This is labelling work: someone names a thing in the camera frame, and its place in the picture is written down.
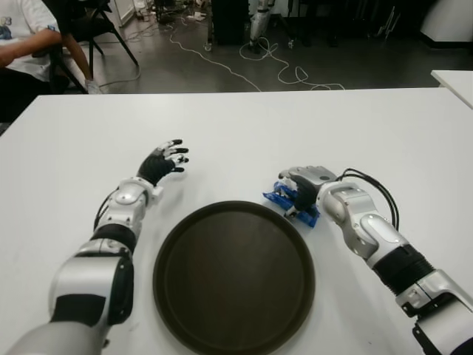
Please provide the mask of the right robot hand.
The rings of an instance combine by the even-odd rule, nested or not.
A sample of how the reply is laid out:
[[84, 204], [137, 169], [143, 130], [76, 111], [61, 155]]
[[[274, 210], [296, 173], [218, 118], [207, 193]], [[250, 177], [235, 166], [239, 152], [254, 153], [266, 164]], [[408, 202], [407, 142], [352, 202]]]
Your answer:
[[323, 166], [297, 166], [281, 171], [278, 178], [285, 178], [296, 184], [296, 199], [293, 206], [285, 212], [285, 217], [291, 218], [310, 208], [316, 202], [323, 185], [335, 182], [337, 176]]

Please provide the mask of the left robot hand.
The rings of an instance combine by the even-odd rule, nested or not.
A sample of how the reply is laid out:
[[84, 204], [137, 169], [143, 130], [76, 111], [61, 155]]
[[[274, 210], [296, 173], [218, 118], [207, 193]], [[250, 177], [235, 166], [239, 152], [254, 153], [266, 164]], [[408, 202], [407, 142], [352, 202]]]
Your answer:
[[153, 186], [172, 172], [185, 171], [181, 165], [188, 163], [188, 148], [181, 147], [182, 139], [166, 141], [155, 148], [141, 163], [137, 177], [142, 178]]

